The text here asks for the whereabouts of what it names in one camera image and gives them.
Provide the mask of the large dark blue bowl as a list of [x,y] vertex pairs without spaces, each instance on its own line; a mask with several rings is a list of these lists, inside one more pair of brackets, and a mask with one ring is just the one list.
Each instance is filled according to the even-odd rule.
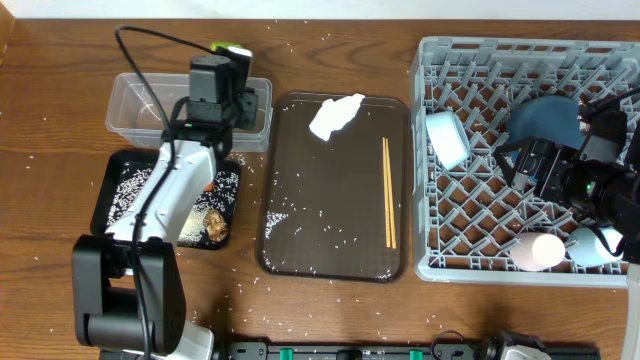
[[580,131],[579,104],[567,97],[544,96],[513,108],[506,122],[507,144],[536,137],[580,149],[585,136]]

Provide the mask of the white tissue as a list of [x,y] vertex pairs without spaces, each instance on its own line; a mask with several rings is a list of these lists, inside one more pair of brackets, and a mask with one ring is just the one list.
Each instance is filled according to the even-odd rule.
[[356,116],[364,98],[363,94],[356,93],[338,100],[325,100],[309,124],[310,131],[328,142],[332,132],[341,130]]

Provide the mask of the pink plastic cup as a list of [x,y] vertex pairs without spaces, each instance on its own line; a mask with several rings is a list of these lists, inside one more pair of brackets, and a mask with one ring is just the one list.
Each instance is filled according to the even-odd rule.
[[565,256],[563,241],[549,233],[524,233],[511,248],[510,257],[523,271],[538,272],[558,265]]

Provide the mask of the light blue rice bowl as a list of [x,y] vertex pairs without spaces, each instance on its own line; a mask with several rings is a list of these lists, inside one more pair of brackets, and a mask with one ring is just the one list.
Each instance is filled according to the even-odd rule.
[[425,124],[434,152],[446,170],[455,168],[469,157],[469,140],[454,112],[429,114]]

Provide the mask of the small light blue cup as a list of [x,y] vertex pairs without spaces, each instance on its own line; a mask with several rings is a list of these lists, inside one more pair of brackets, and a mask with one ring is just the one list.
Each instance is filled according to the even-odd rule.
[[622,259],[614,256],[598,238],[596,232],[588,227],[574,230],[568,238],[567,253],[570,259],[582,267],[597,267]]

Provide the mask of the brown food scrap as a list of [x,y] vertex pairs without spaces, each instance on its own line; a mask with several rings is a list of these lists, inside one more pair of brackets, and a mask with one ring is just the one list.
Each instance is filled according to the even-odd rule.
[[211,209],[203,218],[203,226],[212,242],[222,242],[227,238],[229,227],[223,215],[216,209]]

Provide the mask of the wooden chopstick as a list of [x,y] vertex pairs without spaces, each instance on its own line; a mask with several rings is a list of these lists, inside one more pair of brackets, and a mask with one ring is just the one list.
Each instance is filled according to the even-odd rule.
[[382,161],[383,161],[383,189],[384,189],[384,208],[385,208],[385,234],[386,247],[391,248],[391,226],[389,219],[389,203],[388,203],[388,182],[387,182],[387,148],[386,138],[382,138]]
[[393,200],[393,185],[392,185],[392,171],[391,171],[391,160],[390,160],[390,146],[389,140],[386,138],[386,148],[387,148],[387,182],[388,182],[388,203],[389,203],[389,219],[391,226],[391,249],[397,248],[397,240],[396,240],[396,227],[395,227],[395,214],[394,214],[394,200]]

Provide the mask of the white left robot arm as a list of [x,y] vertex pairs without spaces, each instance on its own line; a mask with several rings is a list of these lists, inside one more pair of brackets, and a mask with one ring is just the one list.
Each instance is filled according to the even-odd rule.
[[159,112],[163,143],[138,196],[104,234],[72,250],[77,341],[131,359],[212,359],[214,334],[187,321],[175,248],[197,198],[251,130],[258,97],[246,82],[252,52],[204,48],[190,62],[189,94]]

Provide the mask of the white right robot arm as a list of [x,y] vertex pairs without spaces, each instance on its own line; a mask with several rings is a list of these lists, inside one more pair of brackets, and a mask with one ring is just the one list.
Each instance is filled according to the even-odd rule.
[[495,148],[493,157],[506,184],[521,189],[536,179],[536,197],[580,210],[599,224],[611,225],[622,238],[611,248],[628,263],[628,319],[622,357],[639,357],[639,133],[627,134],[622,102],[639,93],[581,102],[577,120],[588,126],[578,150],[548,139],[527,137]]

